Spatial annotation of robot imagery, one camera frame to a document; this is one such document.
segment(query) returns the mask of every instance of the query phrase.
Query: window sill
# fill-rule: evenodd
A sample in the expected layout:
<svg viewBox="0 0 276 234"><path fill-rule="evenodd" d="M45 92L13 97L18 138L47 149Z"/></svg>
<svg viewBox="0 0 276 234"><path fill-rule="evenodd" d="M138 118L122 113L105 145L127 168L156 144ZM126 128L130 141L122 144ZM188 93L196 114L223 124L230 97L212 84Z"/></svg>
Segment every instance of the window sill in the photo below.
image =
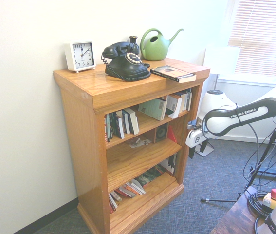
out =
<svg viewBox="0 0 276 234"><path fill-rule="evenodd" d="M219 75L218 83L243 84L253 86L276 87L276 78L256 74Z"/></svg>

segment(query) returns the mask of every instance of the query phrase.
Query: blue carpet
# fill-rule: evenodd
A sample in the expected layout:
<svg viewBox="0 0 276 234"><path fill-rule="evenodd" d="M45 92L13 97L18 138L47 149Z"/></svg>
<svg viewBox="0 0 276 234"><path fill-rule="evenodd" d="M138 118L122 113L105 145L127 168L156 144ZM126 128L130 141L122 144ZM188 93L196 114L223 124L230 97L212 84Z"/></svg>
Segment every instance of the blue carpet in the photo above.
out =
<svg viewBox="0 0 276 234"><path fill-rule="evenodd" d="M228 212L233 203L210 202L202 203L202 197L215 199L236 199L238 192L244 191L248 182L243 178L243 168L257 149L254 143L214 140L211 142L215 150L201 157L194 155L188 159L184 175L184 193L174 199L168 206L160 210L153 218L146 222L134 234L208 234L219 220ZM260 148L260 157L264 152ZM263 166L267 166L272 159L276 161L276 148ZM255 156L246 167L245 174L254 166ZM261 184L274 178L273 175L262 176ZM259 183L259 176L253 187ZM276 179L262 186L262 190L269 192L276 188ZM87 225L79 215L77 209L57 219L35 234L91 234Z"/></svg>

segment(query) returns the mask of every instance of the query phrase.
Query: green watering can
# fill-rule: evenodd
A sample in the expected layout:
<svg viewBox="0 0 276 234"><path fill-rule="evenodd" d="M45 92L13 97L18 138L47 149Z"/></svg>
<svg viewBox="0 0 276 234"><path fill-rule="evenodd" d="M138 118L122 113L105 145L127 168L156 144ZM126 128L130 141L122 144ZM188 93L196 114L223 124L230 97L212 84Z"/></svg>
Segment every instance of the green watering can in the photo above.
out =
<svg viewBox="0 0 276 234"><path fill-rule="evenodd" d="M152 31L158 32L158 35L148 39L146 44L143 46L144 38L149 32ZM143 57L149 61L160 61L166 58L170 44L180 31L183 31L183 29L179 29L170 40L166 40L163 34L158 29L151 28L147 30L142 36L140 43L141 53Z"/></svg>

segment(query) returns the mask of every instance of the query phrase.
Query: wooden desk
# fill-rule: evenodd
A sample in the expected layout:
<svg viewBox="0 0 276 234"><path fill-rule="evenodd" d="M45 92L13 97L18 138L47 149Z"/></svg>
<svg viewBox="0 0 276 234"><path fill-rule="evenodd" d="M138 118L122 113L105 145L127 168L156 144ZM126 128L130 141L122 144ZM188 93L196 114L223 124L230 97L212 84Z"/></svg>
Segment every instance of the wooden desk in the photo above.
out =
<svg viewBox="0 0 276 234"><path fill-rule="evenodd" d="M256 192L256 189L249 187L248 191L253 194ZM210 234L255 234L254 224L258 215L248 207L248 196L249 194L244 192Z"/></svg>

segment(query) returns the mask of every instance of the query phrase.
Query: watering can handle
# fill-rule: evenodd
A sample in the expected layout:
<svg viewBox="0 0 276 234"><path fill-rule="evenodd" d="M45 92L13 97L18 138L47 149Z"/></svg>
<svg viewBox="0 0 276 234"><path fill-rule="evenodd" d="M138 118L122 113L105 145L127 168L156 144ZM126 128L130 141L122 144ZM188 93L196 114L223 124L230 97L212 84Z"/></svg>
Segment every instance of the watering can handle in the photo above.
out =
<svg viewBox="0 0 276 234"><path fill-rule="evenodd" d="M152 31L156 31L156 32L158 32L159 35L163 35L163 34L162 34L158 29L156 29L156 28L151 28L151 29L147 30L147 31L143 34L143 36L142 36L142 38L141 38L141 42L140 42L141 50L144 50L144 45L143 45L144 38L146 38L146 35L147 35L149 32L152 32Z"/></svg>

